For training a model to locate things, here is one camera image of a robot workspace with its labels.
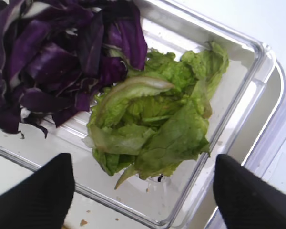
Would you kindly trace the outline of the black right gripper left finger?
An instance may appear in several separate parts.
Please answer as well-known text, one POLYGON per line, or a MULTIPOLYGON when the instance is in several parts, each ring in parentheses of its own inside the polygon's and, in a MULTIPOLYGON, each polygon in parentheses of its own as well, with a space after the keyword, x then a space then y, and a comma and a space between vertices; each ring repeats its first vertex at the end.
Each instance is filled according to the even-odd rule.
POLYGON ((60 153, 0 195, 0 229, 61 229, 74 192, 72 160, 60 153))

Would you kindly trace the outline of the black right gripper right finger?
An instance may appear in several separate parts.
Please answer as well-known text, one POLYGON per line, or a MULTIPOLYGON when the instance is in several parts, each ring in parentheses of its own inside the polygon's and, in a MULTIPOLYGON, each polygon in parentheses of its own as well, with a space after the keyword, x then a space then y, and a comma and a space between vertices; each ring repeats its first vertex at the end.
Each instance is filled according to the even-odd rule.
POLYGON ((213 193, 228 229, 286 229, 286 194, 226 154, 216 158, 213 193))

